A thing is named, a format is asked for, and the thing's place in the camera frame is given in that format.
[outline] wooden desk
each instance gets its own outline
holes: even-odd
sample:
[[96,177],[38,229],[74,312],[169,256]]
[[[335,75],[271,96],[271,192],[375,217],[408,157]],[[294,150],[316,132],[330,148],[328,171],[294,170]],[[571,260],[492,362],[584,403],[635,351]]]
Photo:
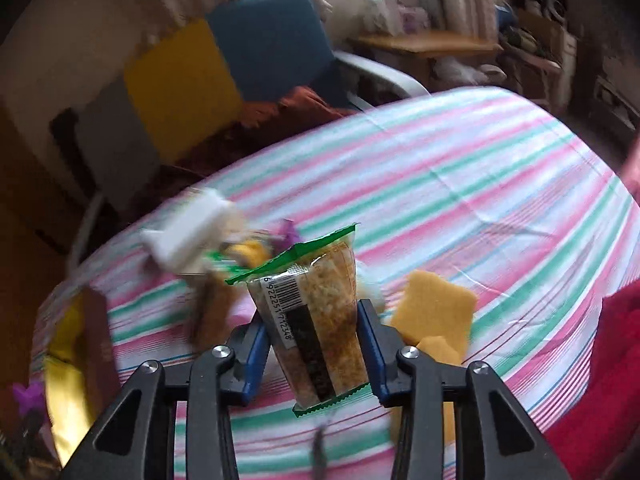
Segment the wooden desk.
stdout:
[[448,30],[425,30],[417,34],[403,36],[383,36],[365,34],[354,38],[356,47],[385,50],[400,56],[419,59],[435,59],[444,56],[477,56],[502,51],[502,47],[491,41],[470,36],[462,36]]

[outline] metal screw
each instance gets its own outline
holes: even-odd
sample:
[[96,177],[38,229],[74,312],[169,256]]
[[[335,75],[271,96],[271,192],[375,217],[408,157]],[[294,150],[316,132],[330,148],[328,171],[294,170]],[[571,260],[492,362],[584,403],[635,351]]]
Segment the metal screw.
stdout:
[[420,351],[415,346],[403,346],[400,353],[407,359],[415,359],[420,355]]
[[218,345],[218,346],[214,346],[211,349],[211,353],[213,354],[213,357],[222,359],[224,357],[227,357],[229,354],[231,354],[231,348],[229,348],[227,345]]
[[487,375],[489,373],[489,365],[478,361],[471,365],[471,371],[475,374]]
[[145,361],[142,363],[142,371],[147,374],[152,374],[159,368],[158,361]]

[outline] packaged snack with green trim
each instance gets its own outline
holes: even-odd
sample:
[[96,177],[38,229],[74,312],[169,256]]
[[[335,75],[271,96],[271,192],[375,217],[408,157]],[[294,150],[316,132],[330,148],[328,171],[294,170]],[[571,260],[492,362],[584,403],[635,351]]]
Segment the packaged snack with green trim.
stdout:
[[308,410],[368,381],[356,336],[355,225],[298,243],[244,274],[296,397]]

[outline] striped tablecloth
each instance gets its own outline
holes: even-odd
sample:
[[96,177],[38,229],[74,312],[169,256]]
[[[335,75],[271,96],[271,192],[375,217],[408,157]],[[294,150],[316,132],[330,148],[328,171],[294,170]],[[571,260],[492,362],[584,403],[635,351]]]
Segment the striped tablecloth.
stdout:
[[[408,100],[329,124],[260,152],[204,182],[255,226],[291,218],[306,239],[350,222],[356,256],[391,308],[413,269],[437,272],[478,295],[466,361],[487,361],[542,430],[584,391],[603,296],[640,274],[638,206],[614,173],[563,124],[495,88]],[[173,200],[104,246],[42,305],[32,376],[78,286],[110,298],[114,352],[124,380],[143,360],[190,358],[190,294],[154,274],[138,238]],[[368,388],[295,419],[276,365],[253,405],[233,412],[242,478],[308,478],[313,432],[328,422],[330,478],[390,475],[388,417]],[[178,409],[177,477],[184,476]],[[446,478],[454,476],[446,450]]]

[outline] red cloth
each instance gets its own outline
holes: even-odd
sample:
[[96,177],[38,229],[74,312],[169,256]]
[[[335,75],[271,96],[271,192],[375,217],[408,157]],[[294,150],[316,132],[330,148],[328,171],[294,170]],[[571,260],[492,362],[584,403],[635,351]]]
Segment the red cloth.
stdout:
[[639,425],[640,280],[602,300],[587,391],[545,436],[574,480],[595,480]]

